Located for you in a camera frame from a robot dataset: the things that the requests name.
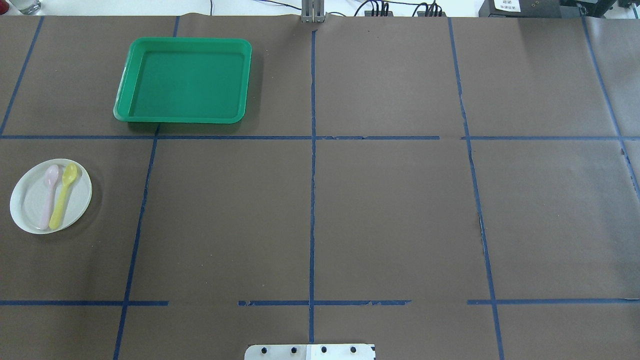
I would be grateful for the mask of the black power adapter left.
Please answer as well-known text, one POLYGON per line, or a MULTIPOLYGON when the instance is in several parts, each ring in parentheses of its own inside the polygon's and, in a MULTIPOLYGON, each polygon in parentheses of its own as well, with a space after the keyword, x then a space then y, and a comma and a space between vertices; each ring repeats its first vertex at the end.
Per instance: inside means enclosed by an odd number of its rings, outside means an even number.
POLYGON ((390 2, 384 0, 366 0, 356 9, 354 17, 361 13, 364 17, 373 18, 388 18, 393 16, 393 12, 390 10, 390 2), (365 9, 367 4, 371 4, 371 9, 365 9))

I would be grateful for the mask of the green plastic tray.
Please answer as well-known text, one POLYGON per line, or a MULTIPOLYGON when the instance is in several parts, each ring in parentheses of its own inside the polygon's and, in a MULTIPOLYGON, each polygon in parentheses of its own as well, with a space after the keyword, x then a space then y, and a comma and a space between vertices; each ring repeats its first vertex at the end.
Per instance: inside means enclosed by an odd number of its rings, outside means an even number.
POLYGON ((130 123, 238 123, 246 114, 252 53, 242 38, 135 39, 114 117, 130 123))

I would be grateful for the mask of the white round plate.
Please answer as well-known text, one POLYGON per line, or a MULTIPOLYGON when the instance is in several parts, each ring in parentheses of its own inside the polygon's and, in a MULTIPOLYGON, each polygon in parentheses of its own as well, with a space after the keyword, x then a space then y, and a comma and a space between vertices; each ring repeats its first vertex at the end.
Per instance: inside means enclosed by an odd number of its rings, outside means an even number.
POLYGON ((92 196, 92 180, 84 166, 66 158, 50 159, 32 167, 16 183, 10 197, 10 214, 14 223, 28 233, 51 234, 66 229, 77 222, 87 211, 92 196), (64 169, 70 163, 77 165, 78 177, 68 191, 62 223, 57 229, 41 230, 39 221, 46 197, 45 172, 53 164, 57 164, 59 167, 60 176, 55 187, 54 210, 62 186, 64 169))

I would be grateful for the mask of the metal base plate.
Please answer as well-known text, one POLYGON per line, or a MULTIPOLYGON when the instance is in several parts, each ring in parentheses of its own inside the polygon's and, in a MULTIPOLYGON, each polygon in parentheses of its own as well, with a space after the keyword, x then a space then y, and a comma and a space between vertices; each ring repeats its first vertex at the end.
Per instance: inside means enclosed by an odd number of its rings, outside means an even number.
POLYGON ((254 344, 247 347, 245 360, 375 360, 373 344, 254 344))

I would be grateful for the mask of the black power adapter right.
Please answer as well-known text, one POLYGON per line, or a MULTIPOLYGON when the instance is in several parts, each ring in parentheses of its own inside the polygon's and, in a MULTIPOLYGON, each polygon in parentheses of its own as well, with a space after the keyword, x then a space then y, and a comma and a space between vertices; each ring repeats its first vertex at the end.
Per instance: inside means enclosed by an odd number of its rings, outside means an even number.
POLYGON ((413 18, 445 18, 446 13, 436 0, 421 2, 416 5, 412 13, 413 18))

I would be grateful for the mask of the black equipment box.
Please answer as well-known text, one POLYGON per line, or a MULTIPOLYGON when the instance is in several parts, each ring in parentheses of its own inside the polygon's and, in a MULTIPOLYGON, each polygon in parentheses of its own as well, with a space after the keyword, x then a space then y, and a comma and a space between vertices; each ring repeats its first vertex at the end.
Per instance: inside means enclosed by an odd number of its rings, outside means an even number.
POLYGON ((565 6, 560 0, 484 0, 479 18, 550 18, 573 19, 582 16, 576 6, 565 6))

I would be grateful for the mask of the aluminium frame post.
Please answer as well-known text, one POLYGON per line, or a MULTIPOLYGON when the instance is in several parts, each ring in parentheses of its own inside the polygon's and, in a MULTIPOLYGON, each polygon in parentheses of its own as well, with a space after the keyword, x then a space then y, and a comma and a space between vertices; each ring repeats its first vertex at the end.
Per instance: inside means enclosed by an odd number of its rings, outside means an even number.
POLYGON ((301 1, 301 22, 302 23, 324 23, 327 13, 325 11, 324 0, 302 0, 301 1))

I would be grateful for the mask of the pink plastic spoon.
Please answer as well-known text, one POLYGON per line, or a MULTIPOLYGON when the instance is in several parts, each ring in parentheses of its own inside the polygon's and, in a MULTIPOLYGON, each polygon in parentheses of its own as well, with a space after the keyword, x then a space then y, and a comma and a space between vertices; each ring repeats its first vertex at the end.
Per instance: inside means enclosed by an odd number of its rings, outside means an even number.
POLYGON ((53 207, 55 202, 55 192, 57 189, 57 183, 60 177, 60 168, 57 164, 51 164, 45 171, 44 184, 46 188, 45 203, 42 209, 42 214, 39 219, 39 228, 46 230, 50 227, 50 219, 53 213, 53 207))

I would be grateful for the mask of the brown paper table cover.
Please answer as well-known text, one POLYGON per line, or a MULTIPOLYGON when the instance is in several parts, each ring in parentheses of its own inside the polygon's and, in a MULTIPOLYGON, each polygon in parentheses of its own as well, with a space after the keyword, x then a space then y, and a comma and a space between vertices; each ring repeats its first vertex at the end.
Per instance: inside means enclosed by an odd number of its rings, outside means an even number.
POLYGON ((637 19, 1 17, 1 358, 639 358, 637 19), (240 38, 246 116, 114 117, 130 45, 240 38), (18 181, 93 195, 32 234, 18 181))

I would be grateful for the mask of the glass jar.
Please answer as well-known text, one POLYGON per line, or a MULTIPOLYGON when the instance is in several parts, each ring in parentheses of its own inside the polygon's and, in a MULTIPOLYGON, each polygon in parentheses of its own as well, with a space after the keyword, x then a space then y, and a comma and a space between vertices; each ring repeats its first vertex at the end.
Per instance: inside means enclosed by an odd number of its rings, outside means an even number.
POLYGON ((9 0, 8 2, 23 15, 34 15, 42 7, 41 0, 9 0))

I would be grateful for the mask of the black power adapter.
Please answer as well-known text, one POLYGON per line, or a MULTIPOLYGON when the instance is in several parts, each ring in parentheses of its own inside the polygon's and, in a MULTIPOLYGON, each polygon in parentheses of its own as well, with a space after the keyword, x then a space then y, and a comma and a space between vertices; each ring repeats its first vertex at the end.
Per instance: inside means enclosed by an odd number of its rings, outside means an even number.
POLYGON ((364 17, 373 18, 388 18, 393 16, 393 12, 390 10, 390 2, 384 0, 366 0, 356 9, 354 17, 361 13, 364 17), (365 9, 367 4, 371 4, 371 9, 365 9))
POLYGON ((436 0, 421 2, 416 5, 412 13, 413 18, 445 18, 446 13, 436 0))

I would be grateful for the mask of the yellow plastic spoon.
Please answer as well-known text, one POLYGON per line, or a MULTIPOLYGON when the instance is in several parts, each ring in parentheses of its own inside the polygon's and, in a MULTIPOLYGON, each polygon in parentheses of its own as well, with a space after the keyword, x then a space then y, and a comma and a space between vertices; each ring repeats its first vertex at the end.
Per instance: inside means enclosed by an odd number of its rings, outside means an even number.
POLYGON ((61 189, 58 194, 58 199, 55 201, 55 206, 48 224, 48 227, 51 230, 57 230, 62 224, 64 212, 66 210, 67 195, 69 193, 71 185, 75 182, 75 180, 77 180, 78 173, 78 166, 77 164, 75 164, 75 162, 70 162, 69 164, 67 164, 62 173, 61 189))

